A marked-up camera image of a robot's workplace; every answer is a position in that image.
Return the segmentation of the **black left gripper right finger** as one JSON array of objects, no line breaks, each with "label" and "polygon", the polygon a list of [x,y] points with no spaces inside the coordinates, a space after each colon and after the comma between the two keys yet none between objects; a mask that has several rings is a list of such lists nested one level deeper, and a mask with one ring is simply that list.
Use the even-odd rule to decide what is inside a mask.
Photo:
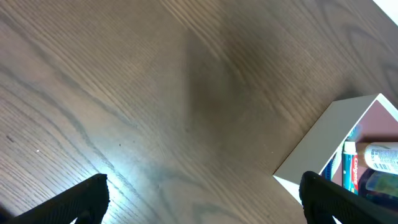
[{"label": "black left gripper right finger", "polygon": [[308,224],[395,224],[397,214],[344,189],[312,171],[302,175],[299,197]]}]

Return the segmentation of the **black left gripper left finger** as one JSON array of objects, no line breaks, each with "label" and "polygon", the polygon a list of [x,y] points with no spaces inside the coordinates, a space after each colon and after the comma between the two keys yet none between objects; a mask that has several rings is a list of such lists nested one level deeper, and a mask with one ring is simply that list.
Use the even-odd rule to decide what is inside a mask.
[{"label": "black left gripper left finger", "polygon": [[31,210],[9,224],[101,224],[109,205],[106,174],[95,174]]}]

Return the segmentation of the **blue disposable razor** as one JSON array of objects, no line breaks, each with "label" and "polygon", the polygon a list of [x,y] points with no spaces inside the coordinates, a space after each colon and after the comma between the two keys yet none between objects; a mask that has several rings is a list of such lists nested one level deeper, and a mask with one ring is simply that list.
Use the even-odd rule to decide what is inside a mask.
[{"label": "blue disposable razor", "polygon": [[333,178],[333,162],[334,162],[334,158],[332,158],[328,164],[326,165],[326,167],[324,168],[323,172],[322,172],[322,176],[326,179],[326,180],[331,180]]}]

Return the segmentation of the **teal white toothpaste tube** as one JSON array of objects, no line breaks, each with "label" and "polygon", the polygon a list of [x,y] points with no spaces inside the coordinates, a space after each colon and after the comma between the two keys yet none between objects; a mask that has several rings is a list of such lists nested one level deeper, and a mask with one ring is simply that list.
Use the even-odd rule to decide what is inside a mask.
[{"label": "teal white toothpaste tube", "polygon": [[342,184],[343,188],[354,194],[358,194],[358,154],[356,143],[346,141],[342,153]]}]

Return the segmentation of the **white cosmetic squeeze tube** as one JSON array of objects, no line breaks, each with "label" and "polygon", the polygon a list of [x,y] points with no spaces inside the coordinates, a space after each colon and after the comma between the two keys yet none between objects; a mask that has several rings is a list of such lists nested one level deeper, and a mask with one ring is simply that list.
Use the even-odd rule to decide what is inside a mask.
[{"label": "white cosmetic squeeze tube", "polygon": [[360,142],[356,152],[360,166],[397,175],[397,142]]}]

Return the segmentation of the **green toothbrush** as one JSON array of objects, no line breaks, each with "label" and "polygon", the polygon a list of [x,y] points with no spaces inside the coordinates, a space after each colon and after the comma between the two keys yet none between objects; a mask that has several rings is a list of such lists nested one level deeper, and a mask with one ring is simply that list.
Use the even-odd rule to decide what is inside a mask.
[{"label": "green toothbrush", "polygon": [[[348,137],[346,138],[346,141],[356,141],[360,134],[361,134],[361,130],[362,130],[362,126],[360,124],[358,124],[357,126],[355,126],[352,130],[352,132],[349,133]],[[342,160],[342,153],[343,153],[343,145],[344,143],[341,143],[336,152],[334,153],[333,157],[334,158],[334,162],[333,162],[333,178],[338,170],[339,165],[341,164],[341,160]]]}]

